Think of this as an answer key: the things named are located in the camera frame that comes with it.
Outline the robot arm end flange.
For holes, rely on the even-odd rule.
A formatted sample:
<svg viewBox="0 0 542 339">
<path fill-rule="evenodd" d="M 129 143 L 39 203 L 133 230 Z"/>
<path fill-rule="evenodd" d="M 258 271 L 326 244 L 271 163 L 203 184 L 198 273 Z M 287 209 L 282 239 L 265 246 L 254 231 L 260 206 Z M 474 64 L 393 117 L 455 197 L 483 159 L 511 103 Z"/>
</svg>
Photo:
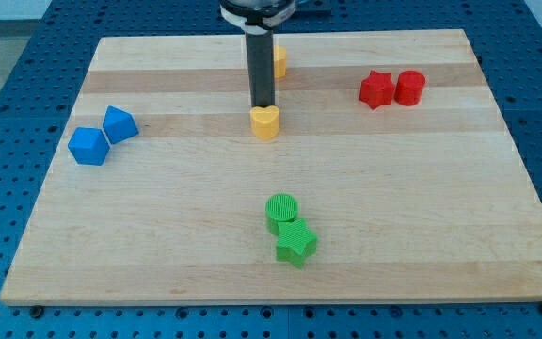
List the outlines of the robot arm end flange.
<svg viewBox="0 0 542 339">
<path fill-rule="evenodd" d="M 222 17 L 235 26 L 270 29 L 288 20 L 296 11 L 295 0 L 219 0 Z"/>
</svg>

